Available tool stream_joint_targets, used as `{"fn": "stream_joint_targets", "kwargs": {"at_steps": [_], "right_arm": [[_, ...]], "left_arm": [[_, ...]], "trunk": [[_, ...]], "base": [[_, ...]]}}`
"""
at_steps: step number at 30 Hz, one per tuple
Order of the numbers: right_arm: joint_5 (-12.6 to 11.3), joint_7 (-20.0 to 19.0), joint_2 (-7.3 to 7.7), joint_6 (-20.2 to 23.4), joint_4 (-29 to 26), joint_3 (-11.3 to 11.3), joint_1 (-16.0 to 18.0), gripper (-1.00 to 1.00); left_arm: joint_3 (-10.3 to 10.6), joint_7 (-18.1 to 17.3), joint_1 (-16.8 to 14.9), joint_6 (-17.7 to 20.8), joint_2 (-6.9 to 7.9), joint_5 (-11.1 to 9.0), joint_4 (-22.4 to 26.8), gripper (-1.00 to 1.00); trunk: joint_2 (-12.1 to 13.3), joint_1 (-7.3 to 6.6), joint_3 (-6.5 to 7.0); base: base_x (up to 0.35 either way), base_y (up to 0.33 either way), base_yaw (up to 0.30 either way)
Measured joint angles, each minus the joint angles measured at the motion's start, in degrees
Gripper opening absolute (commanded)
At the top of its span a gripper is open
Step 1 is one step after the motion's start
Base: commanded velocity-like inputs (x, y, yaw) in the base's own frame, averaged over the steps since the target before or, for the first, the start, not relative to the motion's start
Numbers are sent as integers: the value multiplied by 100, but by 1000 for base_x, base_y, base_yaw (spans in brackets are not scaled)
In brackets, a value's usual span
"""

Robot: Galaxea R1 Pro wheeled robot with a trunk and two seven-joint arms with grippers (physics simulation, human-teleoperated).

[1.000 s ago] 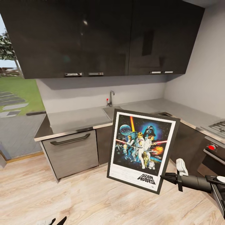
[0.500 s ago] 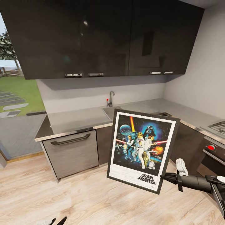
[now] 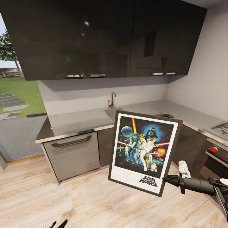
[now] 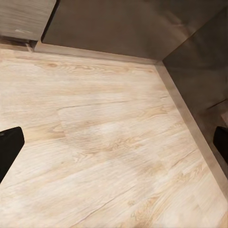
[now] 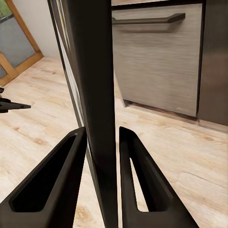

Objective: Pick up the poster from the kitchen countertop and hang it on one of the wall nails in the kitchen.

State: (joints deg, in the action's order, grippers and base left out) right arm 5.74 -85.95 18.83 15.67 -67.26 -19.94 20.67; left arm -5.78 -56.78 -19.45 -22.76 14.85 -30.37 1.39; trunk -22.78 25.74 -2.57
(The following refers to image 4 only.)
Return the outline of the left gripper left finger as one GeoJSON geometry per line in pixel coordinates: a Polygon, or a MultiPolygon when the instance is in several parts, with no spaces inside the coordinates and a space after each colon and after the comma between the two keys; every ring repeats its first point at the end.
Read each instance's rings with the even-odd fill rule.
{"type": "Polygon", "coordinates": [[[3,181],[24,144],[25,139],[20,126],[0,132],[0,183],[3,181]]]}

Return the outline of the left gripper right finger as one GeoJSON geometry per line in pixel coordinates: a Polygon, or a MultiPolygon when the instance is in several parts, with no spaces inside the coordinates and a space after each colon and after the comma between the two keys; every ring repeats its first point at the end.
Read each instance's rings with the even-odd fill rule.
{"type": "Polygon", "coordinates": [[[228,128],[221,126],[216,128],[213,144],[228,165],[228,128]]]}

